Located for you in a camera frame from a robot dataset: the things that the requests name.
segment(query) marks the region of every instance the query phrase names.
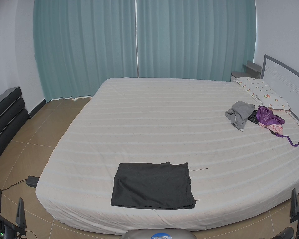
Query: fitted sheet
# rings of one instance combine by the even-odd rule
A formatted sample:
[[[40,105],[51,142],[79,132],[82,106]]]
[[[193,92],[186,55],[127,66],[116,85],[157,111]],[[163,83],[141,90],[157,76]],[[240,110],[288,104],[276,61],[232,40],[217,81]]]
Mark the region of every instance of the fitted sheet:
[[[81,230],[209,229],[278,205],[299,189],[299,147],[250,121],[244,132],[225,111],[255,100],[235,82],[118,78],[105,81],[54,149],[36,188],[44,208]],[[283,133],[299,140],[285,111]],[[193,209],[111,206],[119,163],[188,162]]]

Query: pink garment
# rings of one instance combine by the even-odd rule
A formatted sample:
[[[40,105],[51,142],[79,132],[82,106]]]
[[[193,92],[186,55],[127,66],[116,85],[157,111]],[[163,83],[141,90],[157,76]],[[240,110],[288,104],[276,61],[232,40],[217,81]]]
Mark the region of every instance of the pink garment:
[[[282,125],[264,125],[261,122],[259,122],[259,126],[262,126],[269,130],[272,130],[274,133],[278,133],[279,135],[282,135],[282,128],[283,128]]]

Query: floor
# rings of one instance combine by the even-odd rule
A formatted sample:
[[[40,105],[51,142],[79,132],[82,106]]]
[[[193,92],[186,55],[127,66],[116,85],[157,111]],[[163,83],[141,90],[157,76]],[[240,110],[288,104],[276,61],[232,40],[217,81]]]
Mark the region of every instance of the floor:
[[[29,119],[0,157],[0,187],[7,188],[26,179],[28,175],[39,177],[58,141],[89,100],[90,98],[51,101]],[[39,203],[35,189],[28,187],[26,183],[20,183],[3,192],[1,215],[11,222],[15,222],[19,197],[25,204],[27,230],[35,232],[38,239],[120,237],[77,230],[54,220]],[[256,217],[193,233],[198,239],[272,238],[287,226],[296,229],[296,222],[289,223],[289,213],[290,200]],[[33,239],[35,236],[28,232],[26,238]]]

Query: pillow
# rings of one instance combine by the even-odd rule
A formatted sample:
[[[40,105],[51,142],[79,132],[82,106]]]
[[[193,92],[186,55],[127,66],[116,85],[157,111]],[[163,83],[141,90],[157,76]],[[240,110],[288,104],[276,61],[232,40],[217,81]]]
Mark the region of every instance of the pillow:
[[[238,82],[260,105],[276,110],[290,109],[287,101],[271,89],[263,79],[240,77],[234,81]]]

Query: black power brick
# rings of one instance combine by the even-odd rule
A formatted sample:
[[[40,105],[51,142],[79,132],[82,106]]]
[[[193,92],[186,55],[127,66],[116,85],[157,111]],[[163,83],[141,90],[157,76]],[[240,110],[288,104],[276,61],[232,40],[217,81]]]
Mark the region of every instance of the black power brick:
[[[26,180],[26,184],[27,184],[29,187],[36,188],[36,187],[37,187],[38,180],[39,180],[39,177],[28,176],[28,178],[27,178],[27,180]]]

